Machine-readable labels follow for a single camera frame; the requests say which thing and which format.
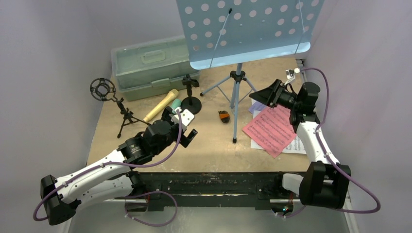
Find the black round-base microphone stand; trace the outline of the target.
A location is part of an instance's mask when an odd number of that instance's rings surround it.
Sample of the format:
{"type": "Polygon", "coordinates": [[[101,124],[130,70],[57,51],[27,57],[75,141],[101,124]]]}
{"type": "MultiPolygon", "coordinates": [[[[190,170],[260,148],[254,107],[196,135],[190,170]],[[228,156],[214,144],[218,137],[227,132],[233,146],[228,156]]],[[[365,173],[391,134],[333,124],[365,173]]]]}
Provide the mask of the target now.
{"type": "Polygon", "coordinates": [[[182,85],[186,87],[187,97],[181,101],[180,107],[182,110],[189,110],[192,114],[196,115],[200,112],[202,104],[198,98],[193,96],[192,88],[199,87],[200,84],[196,79],[193,79],[189,74],[187,74],[182,79],[182,85]]]}

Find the lavender sheet music page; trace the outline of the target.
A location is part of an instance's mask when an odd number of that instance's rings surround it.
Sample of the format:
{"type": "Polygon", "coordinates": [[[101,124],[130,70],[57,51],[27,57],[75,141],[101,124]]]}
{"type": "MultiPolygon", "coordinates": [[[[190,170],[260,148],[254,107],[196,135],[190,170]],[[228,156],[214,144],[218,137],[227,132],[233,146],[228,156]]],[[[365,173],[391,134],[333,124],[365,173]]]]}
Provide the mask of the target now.
{"type": "Polygon", "coordinates": [[[264,104],[262,104],[262,103],[260,103],[256,100],[251,99],[251,106],[248,108],[248,111],[253,114],[254,111],[259,111],[260,112],[260,111],[264,110],[266,107],[267,107],[266,105],[264,105],[264,104]]]}

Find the light blue music stand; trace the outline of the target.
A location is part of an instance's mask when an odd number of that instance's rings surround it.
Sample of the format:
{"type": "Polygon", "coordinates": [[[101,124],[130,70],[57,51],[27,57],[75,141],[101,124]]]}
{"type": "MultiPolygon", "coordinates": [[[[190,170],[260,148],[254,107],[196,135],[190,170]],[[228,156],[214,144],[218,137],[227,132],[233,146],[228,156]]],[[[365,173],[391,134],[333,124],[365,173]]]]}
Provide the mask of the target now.
{"type": "Polygon", "coordinates": [[[177,7],[197,70],[295,55],[311,47],[323,0],[179,0],[177,7]]]}

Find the black tripod microphone stand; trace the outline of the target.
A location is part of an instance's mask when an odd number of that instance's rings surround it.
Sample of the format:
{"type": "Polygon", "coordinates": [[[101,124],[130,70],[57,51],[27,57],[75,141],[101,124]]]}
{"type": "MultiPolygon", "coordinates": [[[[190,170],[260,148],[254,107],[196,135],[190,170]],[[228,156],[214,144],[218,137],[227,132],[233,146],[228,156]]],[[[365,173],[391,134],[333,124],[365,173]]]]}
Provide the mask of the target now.
{"type": "Polygon", "coordinates": [[[124,98],[118,99],[116,97],[116,87],[110,79],[97,78],[94,79],[89,86],[90,93],[92,97],[98,101],[114,102],[120,110],[120,114],[123,116],[123,122],[120,127],[120,131],[117,135],[117,138],[121,137],[121,133],[124,126],[132,125],[138,122],[144,123],[146,125],[151,125],[141,119],[134,117],[134,113],[126,108],[123,104],[124,98]]]}

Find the mint green microphone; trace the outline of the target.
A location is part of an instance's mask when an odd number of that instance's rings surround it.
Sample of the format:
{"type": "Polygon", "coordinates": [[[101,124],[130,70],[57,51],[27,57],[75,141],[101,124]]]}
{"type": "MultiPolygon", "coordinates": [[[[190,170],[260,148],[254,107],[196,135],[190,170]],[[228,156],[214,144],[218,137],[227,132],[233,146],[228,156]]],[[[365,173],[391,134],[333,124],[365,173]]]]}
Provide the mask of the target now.
{"type": "Polygon", "coordinates": [[[172,104],[171,104],[171,108],[172,108],[172,113],[176,114],[175,109],[181,106],[181,100],[180,99],[175,99],[172,104]]]}

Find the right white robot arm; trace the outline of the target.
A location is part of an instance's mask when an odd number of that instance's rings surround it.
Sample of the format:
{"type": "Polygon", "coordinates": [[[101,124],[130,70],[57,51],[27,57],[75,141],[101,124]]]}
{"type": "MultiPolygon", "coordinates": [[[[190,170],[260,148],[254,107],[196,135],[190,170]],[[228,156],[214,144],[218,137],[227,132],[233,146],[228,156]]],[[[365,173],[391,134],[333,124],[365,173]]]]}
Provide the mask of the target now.
{"type": "Polygon", "coordinates": [[[290,111],[289,122],[310,160],[303,175],[283,173],[273,184],[274,194],[283,198],[293,192],[303,205],[342,209],[351,170],[334,157],[323,137],[314,110],[319,92],[320,87],[312,82],[303,83],[298,93],[288,91],[286,84],[277,79],[249,97],[268,107],[282,106],[290,111]]]}

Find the cream yellow microphone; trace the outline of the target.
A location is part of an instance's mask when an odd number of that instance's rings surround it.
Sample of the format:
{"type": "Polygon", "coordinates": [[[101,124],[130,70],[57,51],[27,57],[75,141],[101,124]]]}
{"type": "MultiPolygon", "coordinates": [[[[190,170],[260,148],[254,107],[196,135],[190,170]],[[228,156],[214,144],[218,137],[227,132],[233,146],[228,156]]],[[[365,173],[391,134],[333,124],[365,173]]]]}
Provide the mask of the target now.
{"type": "Polygon", "coordinates": [[[172,89],[168,92],[166,97],[158,103],[144,118],[143,121],[148,123],[152,120],[161,110],[168,106],[172,101],[174,101],[179,95],[179,91],[177,89],[172,89]]]}

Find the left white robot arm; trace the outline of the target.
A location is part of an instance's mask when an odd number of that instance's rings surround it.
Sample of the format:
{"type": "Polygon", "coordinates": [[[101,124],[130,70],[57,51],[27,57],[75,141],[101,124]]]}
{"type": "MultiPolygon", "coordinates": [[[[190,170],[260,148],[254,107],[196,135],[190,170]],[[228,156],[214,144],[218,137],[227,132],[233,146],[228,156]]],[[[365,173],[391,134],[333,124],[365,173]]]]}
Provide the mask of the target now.
{"type": "Polygon", "coordinates": [[[96,202],[131,196],[138,199],[145,185],[135,178],[134,168],[159,165],[168,160],[179,145],[186,148],[197,135],[192,130],[184,135],[195,119],[188,109],[166,107],[160,120],[145,131],[114,149],[104,158],[69,175],[47,175],[40,181],[41,202],[33,219],[61,224],[76,214],[76,210],[96,202]]]}

